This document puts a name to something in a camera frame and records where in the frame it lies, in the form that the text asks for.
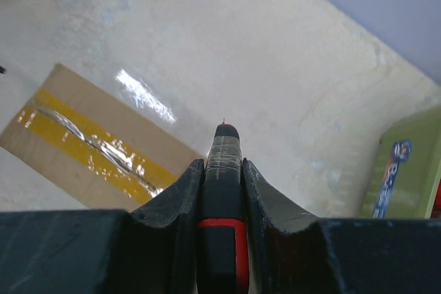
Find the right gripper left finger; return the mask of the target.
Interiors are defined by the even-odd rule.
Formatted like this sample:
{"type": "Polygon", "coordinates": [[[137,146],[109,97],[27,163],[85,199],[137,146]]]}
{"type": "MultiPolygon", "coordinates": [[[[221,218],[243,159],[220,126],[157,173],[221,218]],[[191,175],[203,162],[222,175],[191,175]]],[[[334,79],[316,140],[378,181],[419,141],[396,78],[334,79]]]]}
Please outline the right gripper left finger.
{"type": "Polygon", "coordinates": [[[137,293],[193,293],[196,214],[203,160],[193,160],[178,180],[131,212],[137,244],[137,293]]]}

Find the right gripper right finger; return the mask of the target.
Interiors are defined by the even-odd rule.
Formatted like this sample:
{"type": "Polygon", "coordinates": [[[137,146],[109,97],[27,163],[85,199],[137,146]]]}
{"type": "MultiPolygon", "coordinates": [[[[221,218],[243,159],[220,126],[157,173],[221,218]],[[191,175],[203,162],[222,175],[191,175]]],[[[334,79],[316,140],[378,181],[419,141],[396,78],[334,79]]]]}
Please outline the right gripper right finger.
{"type": "Polygon", "coordinates": [[[313,293],[317,217],[273,187],[244,159],[247,226],[258,293],[313,293]]]}

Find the red black utility knife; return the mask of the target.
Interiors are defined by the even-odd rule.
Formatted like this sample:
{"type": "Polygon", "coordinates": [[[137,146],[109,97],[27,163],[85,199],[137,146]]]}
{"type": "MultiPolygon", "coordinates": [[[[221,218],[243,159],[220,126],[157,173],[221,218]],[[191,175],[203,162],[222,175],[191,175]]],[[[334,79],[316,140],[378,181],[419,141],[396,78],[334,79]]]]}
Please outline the red black utility knife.
{"type": "Polygon", "coordinates": [[[237,129],[221,123],[207,158],[196,221],[199,293],[247,293],[249,290],[242,160],[237,129]]]}

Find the brown cardboard express box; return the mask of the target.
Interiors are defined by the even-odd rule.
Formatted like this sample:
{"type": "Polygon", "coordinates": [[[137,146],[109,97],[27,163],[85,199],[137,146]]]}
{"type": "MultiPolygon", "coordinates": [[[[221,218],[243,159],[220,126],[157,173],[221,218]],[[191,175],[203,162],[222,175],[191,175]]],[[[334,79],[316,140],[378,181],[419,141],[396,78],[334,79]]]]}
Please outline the brown cardboard express box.
{"type": "Polygon", "coordinates": [[[133,211],[200,158],[62,64],[12,117],[1,146],[92,209],[133,211]]]}

